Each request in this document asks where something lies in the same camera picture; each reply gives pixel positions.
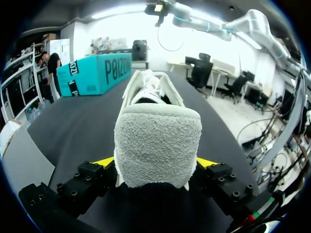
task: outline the white cabinet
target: white cabinet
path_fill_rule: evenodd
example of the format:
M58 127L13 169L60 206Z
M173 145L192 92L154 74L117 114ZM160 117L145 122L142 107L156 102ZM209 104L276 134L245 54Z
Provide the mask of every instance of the white cabinet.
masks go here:
M51 40L47 44L47 52L49 54L56 52L59 55L62 65L68 64L70 62L69 42L69 39Z

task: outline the black mat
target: black mat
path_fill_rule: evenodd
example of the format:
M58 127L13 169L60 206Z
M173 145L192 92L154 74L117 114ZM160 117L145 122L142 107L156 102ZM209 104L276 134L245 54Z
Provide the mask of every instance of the black mat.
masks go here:
M237 177L245 183L252 183L255 192L258 193L251 168L225 123L183 77L176 77L174 74L169 76L184 99L186 107L201 115L203 130L198 156L215 162L228 163L233 167ZM103 96L61 98L28 128L38 148L56 166L50 182L51 187L55 188L57 183L70 179L80 163L113 156L113 130L122 103L121 97L128 81L123 81ZM108 232L129 232L133 222L138 221L136 224L139 224L139 216L148 213L140 213L137 209L139 203L125 198L126 190L127 187L124 186L110 190L105 198L98 198L89 211L79 219L101 230L108 228ZM197 224L203 225L197 230L213 233L225 232L228 228L231 218L225 216L212 199L190 193L187 203L186 208L189 209L184 211L182 216L177 216L180 220L178 222L183 222L187 226L196 224L194 216L199 213L200 221ZM171 223L177 224L174 221L175 214L181 211L169 210L167 213L168 217L172 217ZM125 221L126 216L131 216L132 224ZM156 219L149 220L149 226L161 224L157 223Z

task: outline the cardboard box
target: cardboard box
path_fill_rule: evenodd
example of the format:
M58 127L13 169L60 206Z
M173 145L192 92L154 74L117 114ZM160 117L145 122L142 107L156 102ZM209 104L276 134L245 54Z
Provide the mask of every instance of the cardboard box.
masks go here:
M48 34L43 35L43 41L49 42L51 40L56 40L56 34L48 33Z
M102 95L131 75L130 53L90 56L57 69L63 97Z

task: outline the office chair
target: office chair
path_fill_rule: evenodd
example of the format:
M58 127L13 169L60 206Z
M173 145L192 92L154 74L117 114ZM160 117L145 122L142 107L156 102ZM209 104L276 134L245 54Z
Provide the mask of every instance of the office chair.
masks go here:
M207 94L198 88L206 87L212 68L213 63L205 60L196 60L191 73L191 78L187 78L187 81L194 86L198 92L204 94L206 98Z
M237 99L237 96L240 94L242 87L245 85L247 82L247 77L240 75L232 85L225 84L225 87L228 88L226 93L223 93L223 98L225 96L229 96L230 98L233 99L233 103L235 104L235 100L239 102Z
M209 62L210 61L210 55L206 54L206 53L199 53L199 58L201 60L204 60L204 61L207 61Z

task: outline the robotic arm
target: robotic arm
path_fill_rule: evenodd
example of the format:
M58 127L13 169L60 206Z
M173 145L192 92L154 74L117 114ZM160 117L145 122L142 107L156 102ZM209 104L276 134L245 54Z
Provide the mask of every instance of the robotic arm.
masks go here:
M271 34L267 17L258 10L249 10L246 15L232 22L198 20L192 15L192 9L190 7L174 0L160 0L156 5L148 5L145 10L145 13L148 15L159 16L161 21L159 20L156 26L161 25L164 17L169 12L174 16L173 24L175 26L193 28L210 33L222 40L231 41L232 34L241 32L249 33L253 40L266 47L280 68L291 73L293 77L297 77L296 83L298 84L295 90L295 102L289 121L274 146L266 152L266 156L257 164L257 167L265 167L285 145L301 118L307 85L311 86L311 77L306 69L303 55L301 63L295 61Z

